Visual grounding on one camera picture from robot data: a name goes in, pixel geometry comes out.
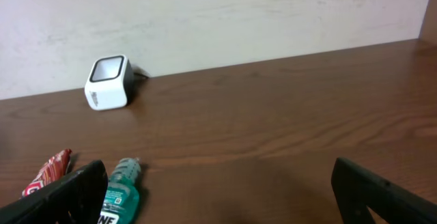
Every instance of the bottle label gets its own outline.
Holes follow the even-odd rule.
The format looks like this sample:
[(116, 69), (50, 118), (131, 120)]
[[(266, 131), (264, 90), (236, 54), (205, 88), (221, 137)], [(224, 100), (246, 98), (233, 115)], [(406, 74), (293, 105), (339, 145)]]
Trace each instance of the bottle label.
[(112, 191), (108, 189), (107, 194), (104, 196), (104, 202), (122, 206), (128, 195), (125, 191), (123, 191), (123, 189), (119, 190), (121, 191)]
[(117, 224), (119, 216), (110, 212), (100, 211), (97, 224)]

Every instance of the wooden desk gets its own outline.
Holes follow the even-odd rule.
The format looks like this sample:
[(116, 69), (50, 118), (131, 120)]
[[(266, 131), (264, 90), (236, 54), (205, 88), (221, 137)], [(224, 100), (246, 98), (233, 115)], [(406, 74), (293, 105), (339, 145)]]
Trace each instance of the wooden desk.
[(437, 48), (416, 40), (150, 79), (128, 107), (83, 90), (0, 102), (0, 205), (71, 148), (140, 157), (137, 223), (340, 223), (346, 156), (437, 202)]

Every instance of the desk surface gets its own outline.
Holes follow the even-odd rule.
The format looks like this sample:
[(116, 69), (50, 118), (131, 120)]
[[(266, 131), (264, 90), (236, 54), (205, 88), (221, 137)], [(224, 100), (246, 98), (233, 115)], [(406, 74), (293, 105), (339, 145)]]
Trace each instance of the desk surface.
[(340, 223), (348, 157), (437, 203), (437, 48), (416, 40), (162, 76), (123, 109), (82, 89), (0, 101), (0, 206), (71, 148), (149, 165), (137, 223)]

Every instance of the green bottle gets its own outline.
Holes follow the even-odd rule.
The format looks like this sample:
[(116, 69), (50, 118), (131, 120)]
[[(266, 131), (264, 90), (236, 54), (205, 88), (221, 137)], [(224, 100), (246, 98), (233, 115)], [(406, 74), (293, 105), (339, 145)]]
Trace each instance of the green bottle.
[(129, 224), (139, 203), (135, 180), (141, 173), (138, 160), (123, 158), (118, 162), (108, 182), (98, 224)]

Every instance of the black object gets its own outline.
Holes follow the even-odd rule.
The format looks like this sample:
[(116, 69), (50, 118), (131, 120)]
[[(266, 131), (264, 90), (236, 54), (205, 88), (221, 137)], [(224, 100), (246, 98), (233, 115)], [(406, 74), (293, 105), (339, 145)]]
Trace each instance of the black object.
[(375, 223), (367, 207), (391, 224), (437, 223), (436, 205), (348, 159), (337, 159), (331, 184), (345, 224)]
[(96, 224), (107, 187), (102, 161), (93, 161), (0, 209), (0, 223)]

